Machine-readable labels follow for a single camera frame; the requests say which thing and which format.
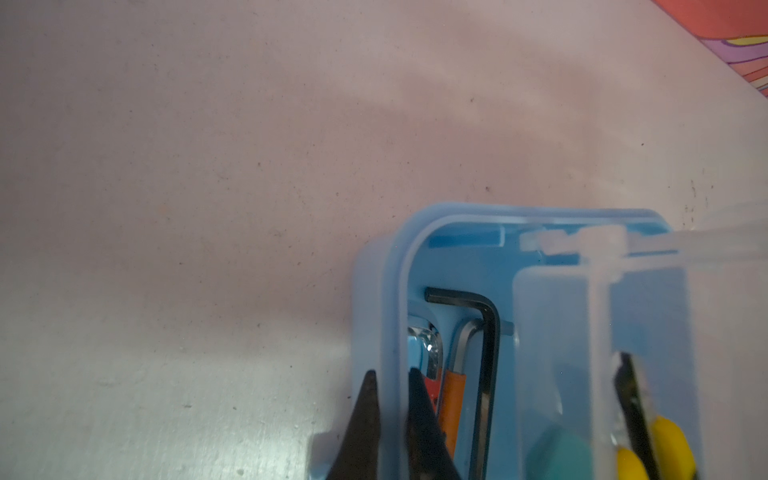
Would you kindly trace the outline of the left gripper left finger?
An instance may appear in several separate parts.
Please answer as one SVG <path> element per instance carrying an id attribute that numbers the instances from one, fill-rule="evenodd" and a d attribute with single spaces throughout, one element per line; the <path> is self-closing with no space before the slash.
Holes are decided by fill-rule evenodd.
<path id="1" fill-rule="evenodd" d="M 327 479 L 377 479 L 380 438 L 378 382 L 376 372 L 369 370 L 363 377 L 344 438 Z"/>

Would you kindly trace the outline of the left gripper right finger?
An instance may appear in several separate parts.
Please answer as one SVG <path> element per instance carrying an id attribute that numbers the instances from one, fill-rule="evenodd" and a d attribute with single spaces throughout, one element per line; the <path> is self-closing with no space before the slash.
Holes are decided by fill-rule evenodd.
<path id="1" fill-rule="evenodd" d="M 407 453 L 409 478 L 454 479 L 459 473 L 445 445 L 422 373 L 411 368 L 408 374 Z"/>

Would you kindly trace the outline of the red handled hex key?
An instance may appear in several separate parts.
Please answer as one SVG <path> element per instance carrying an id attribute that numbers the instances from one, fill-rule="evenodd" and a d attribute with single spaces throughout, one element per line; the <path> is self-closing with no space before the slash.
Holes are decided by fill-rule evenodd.
<path id="1" fill-rule="evenodd" d="M 409 367 L 418 368 L 435 413 L 439 412 L 442 394 L 444 348 L 442 336 L 430 322 L 425 326 L 408 326 Z"/>

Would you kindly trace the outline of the black hex key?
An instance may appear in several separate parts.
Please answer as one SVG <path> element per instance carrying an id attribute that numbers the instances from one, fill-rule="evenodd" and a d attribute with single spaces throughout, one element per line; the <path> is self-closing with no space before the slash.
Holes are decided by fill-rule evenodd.
<path id="1" fill-rule="evenodd" d="M 482 334 L 482 350 L 478 375 L 475 413 L 471 437 L 468 477 L 484 479 L 491 438 L 495 389 L 498 372 L 500 337 L 502 334 L 501 318 L 498 309 L 487 297 L 466 291 L 428 287 L 424 298 L 429 303 L 469 308 L 480 316 L 464 321 L 454 331 L 449 355 L 449 367 L 444 373 L 442 399 L 438 420 L 446 434 L 446 447 L 455 452 L 458 440 L 458 427 L 461 418 L 463 389 L 460 383 L 466 376 L 460 372 L 464 365 L 466 347 L 477 333 Z"/>

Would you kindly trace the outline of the blue plastic toolbox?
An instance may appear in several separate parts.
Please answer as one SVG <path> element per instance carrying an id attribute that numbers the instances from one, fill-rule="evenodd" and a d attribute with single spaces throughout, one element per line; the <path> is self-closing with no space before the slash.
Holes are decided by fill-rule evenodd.
<path id="1" fill-rule="evenodd" d="M 684 432 L 697 479 L 767 475 L 767 206 L 675 230 L 651 210 L 438 204 L 358 254 L 352 288 L 352 402 L 378 382 L 378 479 L 409 477 L 408 326 L 454 330 L 480 314 L 429 303 L 428 287 L 477 293 L 500 337 L 487 475 L 526 479 L 549 428 L 592 451 L 592 479 L 619 479 L 612 434 L 618 352 L 642 366 L 658 415 Z M 468 344 L 459 439 L 468 477 L 482 337 Z"/>

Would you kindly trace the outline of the yellow black utility knife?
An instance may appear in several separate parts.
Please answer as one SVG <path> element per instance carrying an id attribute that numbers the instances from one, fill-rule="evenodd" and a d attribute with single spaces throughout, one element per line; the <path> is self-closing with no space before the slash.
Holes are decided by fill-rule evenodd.
<path id="1" fill-rule="evenodd" d="M 656 413 L 642 366 L 627 352 L 612 359 L 618 401 L 612 434 L 619 479 L 693 480 L 699 477 L 683 430 Z"/>

